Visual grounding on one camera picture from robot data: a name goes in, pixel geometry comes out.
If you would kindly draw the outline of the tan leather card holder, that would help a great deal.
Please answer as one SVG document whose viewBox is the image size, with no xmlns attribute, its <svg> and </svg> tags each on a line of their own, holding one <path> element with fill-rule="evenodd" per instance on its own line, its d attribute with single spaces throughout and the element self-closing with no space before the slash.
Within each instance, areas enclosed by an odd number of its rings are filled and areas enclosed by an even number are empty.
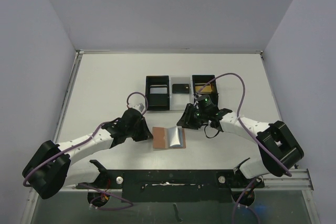
<svg viewBox="0 0 336 224">
<path fill-rule="evenodd" d="M 186 148 L 185 131 L 180 126 L 153 127 L 153 148 L 160 150 Z"/>
</svg>

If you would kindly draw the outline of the white bin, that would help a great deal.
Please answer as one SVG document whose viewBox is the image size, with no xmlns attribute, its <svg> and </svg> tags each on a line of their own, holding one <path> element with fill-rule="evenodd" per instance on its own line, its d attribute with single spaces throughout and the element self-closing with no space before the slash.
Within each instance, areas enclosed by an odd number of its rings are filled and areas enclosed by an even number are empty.
<svg viewBox="0 0 336 224">
<path fill-rule="evenodd" d="M 172 84 L 187 83 L 190 85 L 189 94 L 173 94 Z M 192 102 L 192 77 L 189 76 L 170 76 L 169 77 L 170 111 L 184 111 L 186 105 Z"/>
</svg>

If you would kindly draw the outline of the black bin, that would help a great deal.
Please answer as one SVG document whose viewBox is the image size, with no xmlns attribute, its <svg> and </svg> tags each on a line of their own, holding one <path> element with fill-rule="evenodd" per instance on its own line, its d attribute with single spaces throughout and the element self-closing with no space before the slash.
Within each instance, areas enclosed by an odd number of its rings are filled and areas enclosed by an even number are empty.
<svg viewBox="0 0 336 224">
<path fill-rule="evenodd" d="M 169 76 L 146 76 L 145 96 L 148 100 L 149 111 L 169 111 Z"/>
<path fill-rule="evenodd" d="M 210 82 L 215 76 L 211 74 L 192 75 L 193 93 L 209 94 L 212 102 L 218 105 L 218 91 L 216 81 Z"/>
</svg>

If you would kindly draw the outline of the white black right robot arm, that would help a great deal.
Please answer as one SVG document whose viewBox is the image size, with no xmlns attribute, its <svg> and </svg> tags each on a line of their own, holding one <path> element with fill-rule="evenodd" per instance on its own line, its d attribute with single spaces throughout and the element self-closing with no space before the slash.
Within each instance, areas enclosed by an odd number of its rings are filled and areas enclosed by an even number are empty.
<svg viewBox="0 0 336 224">
<path fill-rule="evenodd" d="M 230 109 L 206 109 L 188 103 L 177 126 L 191 130 L 210 126 L 218 132 L 232 133 L 257 144 L 260 157 L 244 158 L 235 167 L 234 182 L 241 187 L 261 175 L 291 177 L 290 169 L 304 157 L 303 149 L 282 121 L 259 122 Z"/>
</svg>

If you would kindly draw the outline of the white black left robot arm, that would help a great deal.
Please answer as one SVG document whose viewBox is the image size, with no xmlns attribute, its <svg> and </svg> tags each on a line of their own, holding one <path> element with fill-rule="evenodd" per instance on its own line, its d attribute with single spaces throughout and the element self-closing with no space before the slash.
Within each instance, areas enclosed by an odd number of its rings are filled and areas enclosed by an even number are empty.
<svg viewBox="0 0 336 224">
<path fill-rule="evenodd" d="M 32 187 L 42 199 L 48 199 L 64 186 L 90 183 L 96 188 L 105 185 L 106 169 L 97 161 L 90 160 L 83 167 L 71 169 L 78 161 L 125 142 L 153 138 L 145 117 L 136 109 L 127 109 L 122 117 L 103 122 L 92 132 L 75 140 L 42 143 L 24 168 L 23 185 Z"/>
</svg>

